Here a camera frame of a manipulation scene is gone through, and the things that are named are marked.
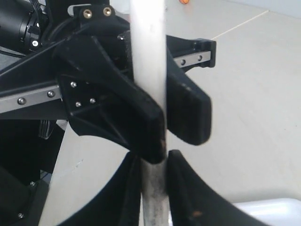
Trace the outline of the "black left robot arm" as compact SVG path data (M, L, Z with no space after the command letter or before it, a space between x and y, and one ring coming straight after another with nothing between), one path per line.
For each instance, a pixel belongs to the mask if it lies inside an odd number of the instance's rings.
M165 130L191 145L211 135L210 97L186 72L215 66L216 42L167 36L167 113L134 83L130 24L107 0L0 3L0 45L23 57L0 72L3 120L68 120L146 161L165 158Z

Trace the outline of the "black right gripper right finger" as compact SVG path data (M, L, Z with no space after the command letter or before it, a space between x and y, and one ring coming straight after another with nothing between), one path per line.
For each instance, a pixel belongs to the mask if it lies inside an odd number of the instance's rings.
M166 176L175 226L263 226L209 187L179 150L171 150Z

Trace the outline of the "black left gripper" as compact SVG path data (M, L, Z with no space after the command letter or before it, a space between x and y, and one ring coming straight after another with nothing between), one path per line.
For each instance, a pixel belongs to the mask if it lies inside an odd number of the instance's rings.
M134 83L129 22L108 4L77 6L37 51L0 72L2 120L67 119L80 136L102 137L149 163L165 158L160 106ZM215 66L216 42L167 36L186 73Z

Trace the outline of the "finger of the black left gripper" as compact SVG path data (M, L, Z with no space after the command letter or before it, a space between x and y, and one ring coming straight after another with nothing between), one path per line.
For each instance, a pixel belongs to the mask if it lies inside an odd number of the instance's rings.
M185 143L201 145L211 135L211 98L176 64L169 50L166 65L167 128Z

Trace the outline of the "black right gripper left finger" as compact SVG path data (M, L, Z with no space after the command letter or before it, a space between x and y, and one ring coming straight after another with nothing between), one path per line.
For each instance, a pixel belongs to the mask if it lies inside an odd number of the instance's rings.
M61 226L137 226L141 203L140 159L128 152L104 188Z

